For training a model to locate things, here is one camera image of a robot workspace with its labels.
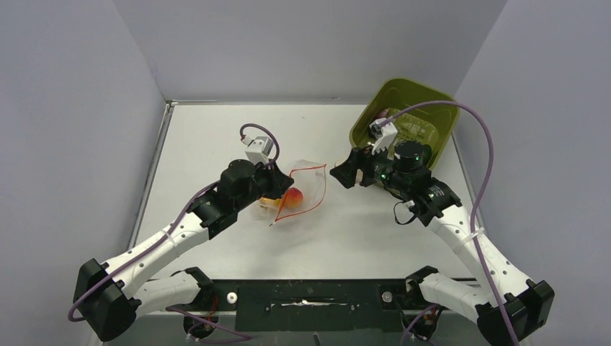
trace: zip tie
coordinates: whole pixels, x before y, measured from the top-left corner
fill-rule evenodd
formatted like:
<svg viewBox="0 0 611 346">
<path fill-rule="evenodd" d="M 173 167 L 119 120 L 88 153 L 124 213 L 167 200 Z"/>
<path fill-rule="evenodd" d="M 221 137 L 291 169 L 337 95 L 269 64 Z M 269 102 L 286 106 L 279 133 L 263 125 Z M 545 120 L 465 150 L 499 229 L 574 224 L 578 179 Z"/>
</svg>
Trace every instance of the zip tie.
<svg viewBox="0 0 611 346">
<path fill-rule="evenodd" d="M 483 227 L 480 227 L 475 233 L 469 233 L 468 236 L 466 236 L 465 238 L 463 238 L 463 240 L 460 241 L 460 243 L 458 243 L 458 245 L 456 245 L 454 247 L 454 249 L 452 249 L 452 251 L 458 255 L 458 252 L 471 240 L 473 240 L 473 238 L 477 237 L 478 235 L 482 234 L 485 231 L 485 229 Z"/>
<path fill-rule="evenodd" d="M 167 231 L 165 231 L 163 229 L 161 231 L 165 234 L 165 236 L 168 238 L 168 240 L 172 243 L 172 246 L 173 246 L 174 250 L 176 251 L 176 258 L 180 257 L 180 252 L 178 252 L 178 249 L 177 249 L 178 243 L 176 243 L 174 238 L 171 237 L 170 233 L 168 233 Z"/>
</svg>

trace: grey wall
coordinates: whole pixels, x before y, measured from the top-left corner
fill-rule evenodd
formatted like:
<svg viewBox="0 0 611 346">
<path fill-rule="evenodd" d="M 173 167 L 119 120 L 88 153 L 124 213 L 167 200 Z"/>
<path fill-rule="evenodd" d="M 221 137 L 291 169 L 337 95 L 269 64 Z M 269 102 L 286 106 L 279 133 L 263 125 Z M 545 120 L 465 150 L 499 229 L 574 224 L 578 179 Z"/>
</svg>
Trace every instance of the grey wall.
<svg viewBox="0 0 611 346">
<path fill-rule="evenodd" d="M 611 3 L 509 0 L 456 98 L 481 111 L 496 161 L 482 214 L 491 238 L 556 290 L 534 345 L 609 345 Z M 457 137 L 474 183 L 486 144 Z"/>
<path fill-rule="evenodd" d="M 164 100 L 111 0 L 0 11 L 0 337 L 84 345 L 81 263 L 125 249 Z"/>
<path fill-rule="evenodd" d="M 454 94 L 507 0 L 115 0 L 167 99 Z"/>
</svg>

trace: wire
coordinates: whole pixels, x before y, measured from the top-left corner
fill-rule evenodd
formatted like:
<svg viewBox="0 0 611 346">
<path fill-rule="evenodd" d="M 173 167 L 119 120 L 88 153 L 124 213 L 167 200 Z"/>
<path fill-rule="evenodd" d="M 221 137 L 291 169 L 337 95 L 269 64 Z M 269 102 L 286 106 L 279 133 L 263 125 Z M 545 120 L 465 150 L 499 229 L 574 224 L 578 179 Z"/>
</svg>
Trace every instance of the wire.
<svg viewBox="0 0 611 346">
<path fill-rule="evenodd" d="M 434 323 L 435 323 L 435 330 L 437 330 L 437 328 L 439 328 L 439 320 L 441 318 L 441 313 L 445 310 L 445 307 L 440 307 L 436 317 L 434 318 Z"/>
<path fill-rule="evenodd" d="M 430 305 L 425 310 L 420 311 L 420 313 L 417 314 L 416 317 L 414 317 L 414 319 L 411 320 L 411 323 L 407 326 L 407 328 L 405 328 L 405 330 L 403 330 L 403 335 L 401 335 L 401 341 L 399 341 L 399 346 L 402 346 L 405 340 L 407 340 L 407 337 L 410 334 L 412 334 L 410 331 L 412 328 L 414 328 L 414 325 L 416 324 L 416 322 L 418 322 L 418 320 L 420 320 L 428 310 L 432 310 L 435 307 L 437 307 L 437 304 Z M 435 343 L 432 340 L 427 340 L 427 341 L 429 342 L 429 344 L 435 345 Z"/>
<path fill-rule="evenodd" d="M 214 301 L 212 303 L 212 308 L 210 308 L 210 311 L 208 312 L 208 315 L 206 316 L 206 319 L 208 321 L 212 321 L 212 314 L 214 314 L 216 312 L 217 308 L 218 308 L 218 296 L 214 296 Z"/>
<path fill-rule="evenodd" d="M 414 214 L 407 222 L 399 222 L 399 219 L 397 218 L 397 205 L 402 204 L 403 202 L 397 202 L 395 204 L 395 206 L 393 207 L 393 214 L 395 214 L 395 223 L 398 225 L 409 225 L 410 223 L 414 222 L 414 220 L 416 220 L 416 215 Z"/>
<path fill-rule="evenodd" d="M 244 137 L 246 137 L 246 135 L 244 134 L 244 130 L 246 128 L 258 128 L 261 131 L 265 132 L 272 139 L 272 142 L 274 142 L 274 146 L 276 146 L 276 154 L 274 155 L 273 159 L 269 160 L 269 162 L 265 164 L 265 167 L 273 165 L 274 162 L 278 160 L 278 157 L 280 157 L 280 145 L 278 144 L 278 140 L 276 139 L 274 134 L 259 124 L 247 123 L 242 125 L 242 127 L 240 128 L 240 139 L 244 139 Z"/>
<path fill-rule="evenodd" d="M 227 333 L 236 335 L 237 337 L 241 338 L 241 339 L 226 339 L 226 340 L 199 340 L 199 339 L 194 338 L 193 336 L 191 336 L 191 338 L 194 339 L 196 342 L 201 342 L 202 344 L 235 344 L 237 342 L 243 342 L 243 341 L 248 341 L 248 340 L 252 339 L 252 336 L 250 336 L 248 334 L 244 334 L 244 333 L 237 332 L 235 330 L 229 329 L 227 327 L 223 327 L 220 324 L 216 324 L 216 323 L 214 323 L 212 321 L 208 321 L 207 319 L 203 319 L 202 317 L 196 316 L 196 315 L 191 314 L 189 312 L 186 312 L 186 311 L 183 311 L 183 310 L 180 310 L 180 309 L 176 309 L 176 308 L 172 308 L 172 307 L 168 307 L 168 308 L 166 308 L 166 310 L 167 311 L 177 312 L 177 313 L 182 314 L 182 315 L 184 315 L 186 317 L 190 317 L 190 318 L 194 319 L 195 321 L 201 322 L 202 324 L 207 324 L 207 325 L 209 325 L 211 327 L 214 327 L 214 328 L 217 328 L 217 329 L 220 329 L 220 330 L 224 330 Z M 197 325 L 192 326 L 191 328 L 189 328 L 188 332 L 192 331 L 195 327 L 198 327 L 200 325 L 201 324 L 197 324 Z"/>
<path fill-rule="evenodd" d="M 435 317 L 435 314 L 436 314 L 436 313 L 437 313 L 437 307 L 435 306 L 435 307 L 434 307 L 434 308 L 431 310 L 431 313 L 430 313 L 430 314 L 428 314 L 428 315 L 426 315 L 426 314 L 425 314 L 425 315 L 424 315 L 424 319 L 425 319 L 425 320 L 429 320 L 429 319 L 431 319 L 431 320 L 432 320 L 432 319 L 433 319 L 433 317 Z"/>
<path fill-rule="evenodd" d="M 401 197 L 400 195 L 397 195 L 396 193 L 394 193 L 391 189 L 386 188 L 386 186 L 384 187 L 384 190 L 388 191 L 388 193 L 390 193 L 394 198 L 401 200 L 401 202 L 405 203 L 405 198 Z"/>
<path fill-rule="evenodd" d="M 401 324 L 403 325 L 403 329 L 405 329 L 407 328 L 407 325 L 409 325 L 409 323 L 406 323 L 407 317 L 405 316 L 405 313 L 403 312 L 403 309 L 401 308 L 401 305 L 399 304 L 399 302 L 396 299 L 394 299 L 393 302 L 395 303 L 395 307 L 397 308 L 397 310 L 399 311 L 399 314 L 401 315 Z M 430 339 L 430 337 L 426 338 L 416 333 L 412 333 L 412 334 L 420 341 L 428 342 L 431 345 L 435 345 L 435 343 L 433 342 L 433 340 Z"/>
<path fill-rule="evenodd" d="M 486 168 L 486 174 L 483 176 L 483 181 L 481 183 L 479 192 L 476 196 L 476 200 L 473 202 L 473 210 L 471 210 L 470 222 L 469 222 L 471 233 L 475 233 L 476 232 L 477 209 L 481 202 L 481 198 L 483 197 L 483 192 L 486 190 L 486 186 L 488 185 L 488 181 L 490 180 L 490 174 L 492 173 L 492 164 L 494 163 L 494 147 L 492 146 L 492 137 L 490 136 L 490 130 L 488 129 L 488 126 L 486 126 L 481 116 L 471 107 L 463 105 L 458 102 L 445 101 L 445 100 L 426 101 L 426 102 L 422 102 L 422 103 L 407 107 L 406 109 L 400 111 L 399 113 L 388 117 L 386 120 L 380 123 L 380 127 L 392 122 L 397 117 L 411 110 L 415 110 L 416 108 L 429 106 L 429 105 L 448 105 L 448 106 L 459 107 L 459 108 L 466 110 L 478 121 L 479 125 L 481 125 L 481 128 L 483 129 L 484 135 L 486 135 L 486 141 L 488 142 L 488 166 Z M 490 274 L 490 270 L 488 269 L 486 258 L 483 256 L 483 252 L 481 251 L 481 245 L 479 244 L 479 240 L 477 236 L 473 237 L 473 243 L 476 246 L 476 251 L 478 254 L 479 262 L 481 263 L 481 266 L 483 268 L 483 273 L 486 276 L 486 279 L 488 280 L 488 284 L 490 285 L 492 294 L 494 294 L 496 303 L 499 305 L 499 310 L 501 312 L 501 316 L 503 317 L 503 321 L 505 322 L 505 326 L 507 327 L 509 336 L 512 338 L 512 343 L 514 344 L 514 346 L 518 346 L 519 341 L 517 339 L 517 335 L 512 326 L 512 322 L 509 320 L 509 315 L 507 314 L 507 310 L 505 309 L 505 305 L 503 304 L 503 299 L 501 298 L 499 289 L 496 288 L 496 285 L 494 285 L 494 280 L 492 279 L 492 275 Z"/>
<path fill-rule="evenodd" d="M 174 232 L 174 230 L 178 227 L 180 221 L 182 221 L 184 216 L 187 214 L 187 210 L 189 209 L 191 204 L 193 204 L 195 199 L 198 198 L 199 196 L 203 195 L 206 191 L 214 188 L 217 184 L 218 184 L 218 181 L 213 182 L 212 184 L 210 184 L 210 185 L 202 188 L 201 190 L 197 191 L 197 193 L 195 195 L 193 195 L 193 197 L 191 197 L 189 202 L 187 202 L 187 204 L 184 206 L 184 208 L 180 211 L 180 214 L 178 214 L 178 217 L 176 217 L 176 220 L 170 226 L 169 230 L 167 231 L 168 235 L 171 235 L 172 232 Z M 96 283 L 89 290 L 87 290 L 85 293 L 83 293 L 82 296 L 80 296 L 78 299 L 76 299 L 76 301 L 74 302 L 74 304 L 72 305 L 72 307 L 68 311 L 68 320 L 70 322 L 84 321 L 85 320 L 84 317 L 74 317 L 74 312 L 79 307 L 79 305 L 81 305 L 81 303 L 83 303 L 83 301 L 85 299 L 87 299 L 98 288 L 102 287 L 102 285 L 104 285 L 108 280 L 110 280 L 116 274 L 122 272 L 125 268 L 128 268 L 129 266 L 131 266 L 132 264 L 134 264 L 135 262 L 140 260 L 142 257 L 145 257 L 147 254 L 151 253 L 154 249 L 158 248 L 167 239 L 168 239 L 167 236 L 162 236 L 157 242 L 155 242 L 155 244 L 153 244 L 152 246 L 150 246 L 146 250 L 142 251 L 138 256 L 136 256 L 136 257 L 130 259 L 129 261 L 127 261 L 124 265 L 121 265 L 120 267 L 118 267 L 115 271 L 111 272 L 109 275 L 106 275 L 105 278 L 101 279 L 98 283 Z"/>
</svg>

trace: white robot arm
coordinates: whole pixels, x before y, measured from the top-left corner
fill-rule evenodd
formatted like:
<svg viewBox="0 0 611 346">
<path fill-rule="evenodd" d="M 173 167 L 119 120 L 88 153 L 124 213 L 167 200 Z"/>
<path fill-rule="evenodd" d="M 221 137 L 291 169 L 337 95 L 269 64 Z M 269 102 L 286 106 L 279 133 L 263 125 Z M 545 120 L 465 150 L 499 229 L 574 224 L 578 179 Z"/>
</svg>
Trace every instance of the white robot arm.
<svg viewBox="0 0 611 346">
<path fill-rule="evenodd" d="M 423 162 L 426 149 L 422 144 L 416 141 L 397 143 L 393 158 L 389 159 L 389 143 L 394 142 L 396 136 L 394 124 L 379 120 L 370 127 L 378 139 L 376 143 L 353 148 L 348 160 L 331 170 L 331 176 L 345 188 L 357 182 L 363 187 L 382 185 L 443 239 L 480 285 L 480 288 L 473 288 L 445 277 L 432 267 L 425 267 L 407 277 L 408 294 L 437 303 L 477 323 L 482 335 L 493 345 L 512 343 L 473 241 L 477 237 L 488 274 L 501 296 L 518 340 L 544 325 L 554 297 L 552 288 L 545 281 L 535 284 L 512 265 L 482 230 L 471 233 L 469 213 L 460 198 L 446 184 L 432 177 L 426 168 Z"/>
<path fill-rule="evenodd" d="M 244 138 L 250 159 L 232 161 L 218 182 L 196 194 L 177 220 L 138 246 L 102 264 L 81 266 L 71 321 L 87 320 L 101 341 L 122 334 L 140 316 L 176 304 L 191 303 L 213 283 L 197 268 L 170 278 L 149 280 L 187 250 L 235 223 L 238 213 L 261 197 L 281 198 L 293 184 L 275 160 L 268 160 L 268 138 Z M 73 316 L 75 310 L 82 318 Z"/>
</svg>

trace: bolt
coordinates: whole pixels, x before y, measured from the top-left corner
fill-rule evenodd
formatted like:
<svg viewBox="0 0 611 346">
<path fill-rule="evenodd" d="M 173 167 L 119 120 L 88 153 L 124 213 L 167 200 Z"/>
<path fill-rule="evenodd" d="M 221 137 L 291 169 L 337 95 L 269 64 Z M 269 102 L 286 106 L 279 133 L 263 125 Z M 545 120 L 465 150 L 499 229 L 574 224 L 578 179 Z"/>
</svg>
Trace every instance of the bolt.
<svg viewBox="0 0 611 346">
<path fill-rule="evenodd" d="M 227 293 L 227 303 L 235 304 L 238 301 L 238 295 L 234 292 Z"/>
<path fill-rule="evenodd" d="M 392 303 L 393 294 L 388 291 L 382 293 L 382 301 L 384 301 L 384 303 Z"/>
</svg>

